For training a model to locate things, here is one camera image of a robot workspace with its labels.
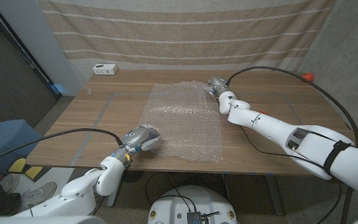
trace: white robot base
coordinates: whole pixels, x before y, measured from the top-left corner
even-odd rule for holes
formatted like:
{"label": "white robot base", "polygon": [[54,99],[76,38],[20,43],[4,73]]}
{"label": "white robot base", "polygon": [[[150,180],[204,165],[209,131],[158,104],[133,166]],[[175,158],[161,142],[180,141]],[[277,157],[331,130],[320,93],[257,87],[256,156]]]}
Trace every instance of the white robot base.
{"label": "white robot base", "polygon": [[222,195],[196,185],[186,185],[177,189],[182,197],[191,199],[195,206],[186,198],[168,196],[178,196],[177,191],[172,189],[153,203],[147,219],[148,224],[237,224],[233,206]]}

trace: beige curtain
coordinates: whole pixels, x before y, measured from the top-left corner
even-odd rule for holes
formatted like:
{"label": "beige curtain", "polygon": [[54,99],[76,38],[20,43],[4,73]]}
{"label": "beige curtain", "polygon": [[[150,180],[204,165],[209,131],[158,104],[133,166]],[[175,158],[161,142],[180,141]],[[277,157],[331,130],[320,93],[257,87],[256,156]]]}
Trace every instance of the beige curtain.
{"label": "beige curtain", "polygon": [[39,1],[66,57],[84,76],[120,69],[294,70],[333,0]]}

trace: shoe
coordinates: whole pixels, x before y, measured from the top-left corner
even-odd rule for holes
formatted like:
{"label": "shoe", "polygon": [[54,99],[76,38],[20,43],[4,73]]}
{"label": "shoe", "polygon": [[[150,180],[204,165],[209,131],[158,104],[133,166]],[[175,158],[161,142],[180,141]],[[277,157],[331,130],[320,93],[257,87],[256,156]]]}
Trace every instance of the shoe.
{"label": "shoe", "polygon": [[6,193],[12,193],[17,185],[19,184],[19,175],[17,174],[8,174],[0,181],[1,186]]}
{"label": "shoe", "polygon": [[24,193],[22,195],[22,205],[19,212],[32,208],[52,197],[56,191],[56,183],[49,182],[44,184],[44,186],[33,190],[31,192]]}

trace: red object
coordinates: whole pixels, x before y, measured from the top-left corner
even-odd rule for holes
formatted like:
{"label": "red object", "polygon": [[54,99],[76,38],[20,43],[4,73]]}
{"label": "red object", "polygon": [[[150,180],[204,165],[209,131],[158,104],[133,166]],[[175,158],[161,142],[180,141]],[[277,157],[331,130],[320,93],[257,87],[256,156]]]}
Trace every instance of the red object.
{"label": "red object", "polygon": [[302,75],[302,78],[309,80],[310,82],[313,82],[313,74],[311,72],[306,72]]}

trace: gray wall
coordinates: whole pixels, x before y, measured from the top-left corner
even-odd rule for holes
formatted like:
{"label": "gray wall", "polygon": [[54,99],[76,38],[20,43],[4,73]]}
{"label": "gray wall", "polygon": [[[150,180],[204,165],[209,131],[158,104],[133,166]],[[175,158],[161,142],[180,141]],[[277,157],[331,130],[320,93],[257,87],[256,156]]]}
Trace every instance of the gray wall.
{"label": "gray wall", "polygon": [[62,95],[75,96],[86,80],[71,67],[36,0],[0,0],[0,12]]}
{"label": "gray wall", "polygon": [[314,82],[348,110],[358,127],[358,1],[336,1],[299,71],[312,72]]}

